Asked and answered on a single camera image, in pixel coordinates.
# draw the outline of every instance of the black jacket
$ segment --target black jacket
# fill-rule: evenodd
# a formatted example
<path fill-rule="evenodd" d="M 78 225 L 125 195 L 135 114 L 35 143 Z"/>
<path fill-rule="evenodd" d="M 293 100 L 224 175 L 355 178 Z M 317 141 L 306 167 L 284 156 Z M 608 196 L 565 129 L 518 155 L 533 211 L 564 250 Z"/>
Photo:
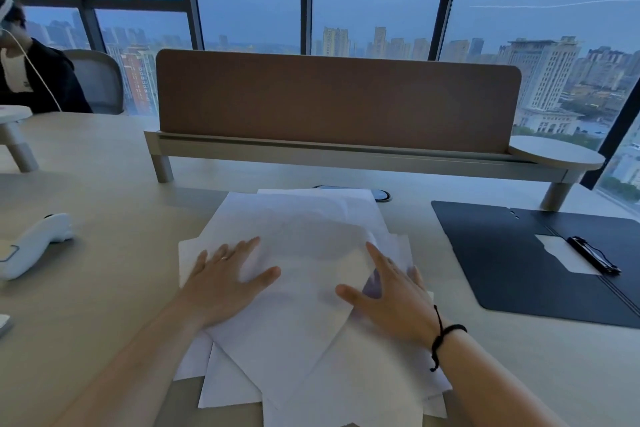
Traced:
<path fill-rule="evenodd" d="M 27 56 L 58 100 L 63 112 L 93 113 L 74 73 L 74 65 L 62 51 L 47 47 L 34 39 Z M 33 113 L 57 112 L 56 103 L 36 72 L 27 60 L 24 63 L 33 93 L 10 91 L 4 79 L 4 70 L 0 67 L 0 104 L 23 105 Z"/>

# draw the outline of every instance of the black string bracelet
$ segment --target black string bracelet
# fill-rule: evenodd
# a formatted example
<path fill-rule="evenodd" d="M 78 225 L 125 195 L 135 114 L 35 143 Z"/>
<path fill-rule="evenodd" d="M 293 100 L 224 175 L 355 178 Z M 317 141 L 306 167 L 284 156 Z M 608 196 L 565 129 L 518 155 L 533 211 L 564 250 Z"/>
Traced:
<path fill-rule="evenodd" d="M 467 328 L 462 324 L 453 324 L 443 329 L 442 319 L 440 318 L 440 312 L 438 312 L 438 306 L 434 305 L 433 308 L 436 309 L 436 314 L 438 314 L 438 323 L 440 324 L 440 334 L 438 335 L 438 337 L 436 337 L 433 344 L 431 345 L 431 359 L 433 359 L 433 362 L 436 365 L 433 368 L 430 368 L 431 372 L 436 371 L 440 366 L 440 361 L 438 359 L 437 351 L 438 351 L 438 348 L 442 345 L 442 342 L 444 341 L 444 336 L 446 336 L 450 332 L 455 331 L 457 329 L 461 329 L 465 333 L 468 332 Z"/>

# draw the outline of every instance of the brown divider panel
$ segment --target brown divider panel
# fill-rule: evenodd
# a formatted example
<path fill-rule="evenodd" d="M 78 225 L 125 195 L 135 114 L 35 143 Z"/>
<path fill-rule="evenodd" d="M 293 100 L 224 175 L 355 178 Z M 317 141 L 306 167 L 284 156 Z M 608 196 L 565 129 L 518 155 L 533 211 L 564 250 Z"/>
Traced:
<path fill-rule="evenodd" d="M 160 130 L 507 153 L 513 66 L 162 50 Z"/>

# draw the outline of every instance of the black clip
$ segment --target black clip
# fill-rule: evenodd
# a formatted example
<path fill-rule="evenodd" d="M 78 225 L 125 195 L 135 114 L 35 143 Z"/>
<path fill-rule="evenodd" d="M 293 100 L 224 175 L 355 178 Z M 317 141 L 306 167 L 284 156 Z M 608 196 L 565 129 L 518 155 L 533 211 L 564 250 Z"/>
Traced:
<path fill-rule="evenodd" d="M 612 264 L 601 250 L 589 245 L 587 240 L 580 237 L 569 237 L 566 239 L 576 252 L 580 253 L 591 265 L 596 267 L 601 273 L 607 275 L 618 275 L 622 270 Z"/>

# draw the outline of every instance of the person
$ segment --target person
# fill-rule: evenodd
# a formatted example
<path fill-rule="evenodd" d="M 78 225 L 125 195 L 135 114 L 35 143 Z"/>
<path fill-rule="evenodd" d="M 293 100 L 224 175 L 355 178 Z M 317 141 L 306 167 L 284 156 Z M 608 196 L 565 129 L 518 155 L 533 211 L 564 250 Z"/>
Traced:
<path fill-rule="evenodd" d="M 240 242 L 233 250 L 222 245 L 210 259 L 206 251 L 200 253 L 182 290 L 52 427 L 151 427 L 198 331 L 235 316 L 280 276 L 274 267 L 250 282 L 238 280 L 240 267 L 259 241 Z M 367 249 L 380 275 L 381 297 L 372 299 L 342 284 L 335 292 L 387 334 L 430 348 L 440 325 L 418 270 L 413 268 L 409 277 L 375 246 L 367 243 Z M 442 322 L 451 324 L 445 318 Z M 446 335 L 437 354 L 475 426 L 565 426 L 466 332 Z"/>
<path fill-rule="evenodd" d="M 27 34 L 26 16 L 18 2 L 0 0 L 0 7 L 3 6 L 10 9 L 0 19 L 0 103 L 23 105 L 35 114 L 59 110 L 93 113 L 73 63 L 62 51 L 47 47 Z"/>

